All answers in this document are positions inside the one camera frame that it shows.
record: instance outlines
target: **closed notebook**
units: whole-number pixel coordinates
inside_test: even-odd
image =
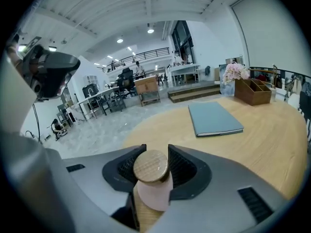
[[[243,125],[217,102],[193,103],[188,107],[197,137],[243,132]]]

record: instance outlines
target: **gray floor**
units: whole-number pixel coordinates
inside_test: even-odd
[[[122,147],[127,135],[144,119],[173,108],[188,106],[195,101],[207,101],[220,96],[214,95],[181,103],[162,99],[160,103],[144,107],[136,105],[122,112],[114,112],[107,116],[99,115],[97,119],[92,118],[81,125],[69,128],[68,134],[58,141],[52,136],[44,142],[44,146],[58,150],[63,159],[115,151]]]

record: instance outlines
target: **wooden step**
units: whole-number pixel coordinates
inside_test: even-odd
[[[197,91],[204,91],[204,90],[210,90],[214,88],[219,88],[219,84],[213,84],[213,85],[205,85],[205,86],[200,86],[200,87],[194,87],[194,88],[188,88],[188,89],[182,89],[182,90],[177,90],[177,91],[170,91],[168,92],[168,97],[173,97],[173,96],[178,96],[182,94],[187,94],[191,92],[197,92]]]
[[[203,98],[207,96],[212,96],[220,94],[220,87],[216,87],[213,89],[208,89],[208,90],[203,90],[203,91],[195,91],[195,92],[190,92],[186,94],[180,94],[177,96],[172,96],[170,97],[170,100],[173,103],[178,103],[178,102],[183,102],[183,101],[188,101],[192,99],[198,99],[198,98]]]

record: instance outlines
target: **pink flowers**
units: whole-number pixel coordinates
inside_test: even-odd
[[[249,78],[249,73],[247,68],[241,64],[228,64],[225,73],[223,75],[224,84],[228,84],[233,80],[247,80]]]

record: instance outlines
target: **cable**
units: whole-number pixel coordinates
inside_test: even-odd
[[[37,127],[38,127],[38,142],[40,142],[40,126],[39,126],[39,119],[38,119],[37,111],[35,109],[35,104],[33,104],[33,109],[34,109],[35,119],[37,121]]]

